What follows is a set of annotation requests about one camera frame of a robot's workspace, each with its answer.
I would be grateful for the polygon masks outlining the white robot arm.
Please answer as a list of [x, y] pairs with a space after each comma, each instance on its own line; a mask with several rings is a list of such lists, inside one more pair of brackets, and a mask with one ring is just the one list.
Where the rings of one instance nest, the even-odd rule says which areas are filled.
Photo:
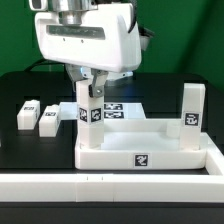
[[137, 0], [29, 0], [43, 57], [66, 65], [73, 81], [91, 70], [90, 95], [104, 95], [101, 77], [136, 70], [154, 33], [137, 23]]

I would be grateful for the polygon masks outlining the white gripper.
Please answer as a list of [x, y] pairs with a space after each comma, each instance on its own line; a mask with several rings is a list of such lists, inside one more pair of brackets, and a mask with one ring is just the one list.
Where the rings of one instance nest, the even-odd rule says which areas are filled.
[[138, 25], [129, 32], [132, 16], [130, 3], [100, 4], [82, 15], [80, 25], [62, 25], [56, 12], [38, 12], [35, 29], [40, 52], [45, 59], [66, 64], [73, 89], [83, 80], [80, 66], [93, 68], [89, 95], [103, 97], [108, 71], [133, 71], [141, 63]]

